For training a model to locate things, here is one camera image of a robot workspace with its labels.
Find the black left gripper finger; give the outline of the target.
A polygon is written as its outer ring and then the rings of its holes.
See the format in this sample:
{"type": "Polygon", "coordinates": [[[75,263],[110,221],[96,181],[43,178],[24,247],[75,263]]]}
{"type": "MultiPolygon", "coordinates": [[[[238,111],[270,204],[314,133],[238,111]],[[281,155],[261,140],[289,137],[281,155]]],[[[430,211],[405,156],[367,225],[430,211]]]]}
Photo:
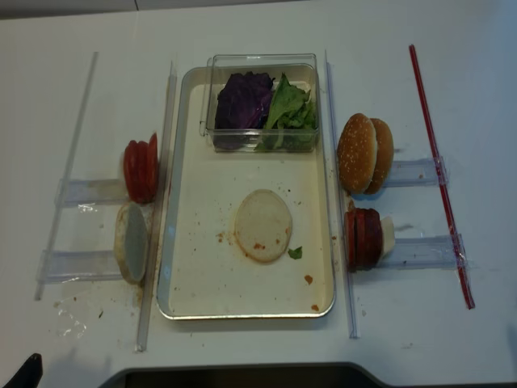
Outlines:
{"type": "Polygon", "coordinates": [[[4,388],[37,388],[42,376],[42,356],[39,353],[33,353],[27,358],[4,388]]]}

